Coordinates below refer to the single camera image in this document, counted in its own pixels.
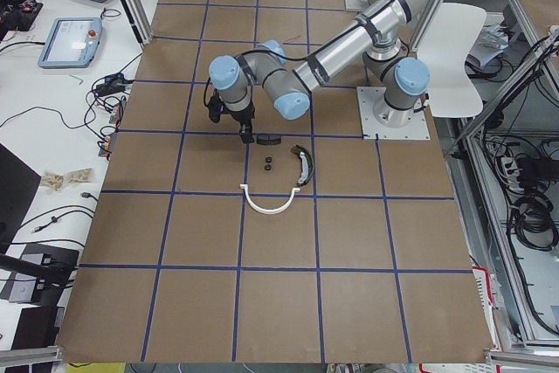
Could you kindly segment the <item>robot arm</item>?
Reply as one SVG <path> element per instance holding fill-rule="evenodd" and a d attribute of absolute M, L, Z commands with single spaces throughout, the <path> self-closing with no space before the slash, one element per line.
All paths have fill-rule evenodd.
<path fill-rule="evenodd" d="M 261 85 L 276 111 L 292 121 L 307 112 L 313 90 L 362 58 L 385 85 L 383 98 L 375 105 L 377 120 L 388 127 L 402 127 L 427 90 L 431 75 L 423 61 L 402 52 L 398 31 L 428 1 L 369 0 L 369 6 L 346 29 L 300 58 L 299 66 L 292 70 L 285 67 L 289 58 L 275 40 L 236 56 L 213 59 L 208 81 L 214 93 L 205 102 L 210 120 L 219 122 L 222 115 L 230 115 L 239 124 L 242 142 L 251 143 L 255 106 L 250 86 Z"/>

